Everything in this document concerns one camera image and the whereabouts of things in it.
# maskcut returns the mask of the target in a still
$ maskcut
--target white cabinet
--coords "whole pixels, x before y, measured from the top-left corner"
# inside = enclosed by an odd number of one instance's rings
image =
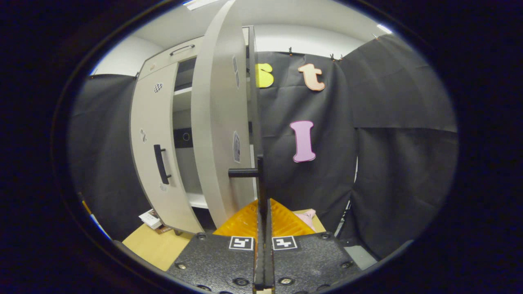
[[[252,179],[228,177],[229,168],[252,164],[248,36],[228,1],[203,37],[151,57],[138,76],[130,117],[134,163],[150,204],[176,230],[202,231],[192,207],[208,208],[219,227],[255,199]],[[174,133],[184,130],[194,148],[175,147]]]

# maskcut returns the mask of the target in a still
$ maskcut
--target wooden table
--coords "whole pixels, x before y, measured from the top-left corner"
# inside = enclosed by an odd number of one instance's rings
[[[306,211],[308,209],[295,212],[304,213]],[[312,219],[312,224],[317,233],[325,232],[325,228],[316,215]],[[177,236],[174,230],[158,234],[143,224],[123,240],[123,244],[150,264],[167,271],[193,236],[189,233]]]

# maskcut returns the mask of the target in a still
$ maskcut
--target cabinet handle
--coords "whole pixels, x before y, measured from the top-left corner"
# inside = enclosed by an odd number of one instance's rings
[[[169,55],[173,56],[174,52],[176,52],[176,51],[178,51],[178,50],[181,50],[181,49],[183,49],[183,48],[187,48],[187,47],[194,48],[195,46],[194,46],[194,45],[187,45],[187,46],[184,46],[184,47],[178,48],[178,49],[174,50],[173,52],[169,53]]]
[[[170,178],[171,175],[167,175],[165,172],[165,166],[163,164],[163,158],[162,158],[162,151],[165,151],[165,149],[162,149],[159,144],[154,145],[154,155],[156,155],[156,164],[158,165],[158,171],[160,172],[160,178],[162,178],[162,183],[169,184],[168,178]]]

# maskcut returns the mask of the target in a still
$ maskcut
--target cabinet door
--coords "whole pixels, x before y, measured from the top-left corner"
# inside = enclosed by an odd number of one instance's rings
[[[192,78],[191,124],[196,167],[217,227],[254,200],[250,178],[230,178],[229,168],[250,168],[245,39],[233,5],[212,20]]]
[[[177,70],[178,63],[173,63],[137,82],[131,107],[131,147],[143,191],[163,223],[197,233],[203,230],[187,199],[174,149]]]

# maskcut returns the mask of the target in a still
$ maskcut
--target white wall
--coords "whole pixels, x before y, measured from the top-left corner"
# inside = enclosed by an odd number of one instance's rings
[[[294,25],[255,25],[256,50],[307,53],[339,59],[364,42],[341,33]]]
[[[163,50],[155,43],[136,36],[129,36],[105,55],[93,69],[92,74],[135,76],[146,59]]]

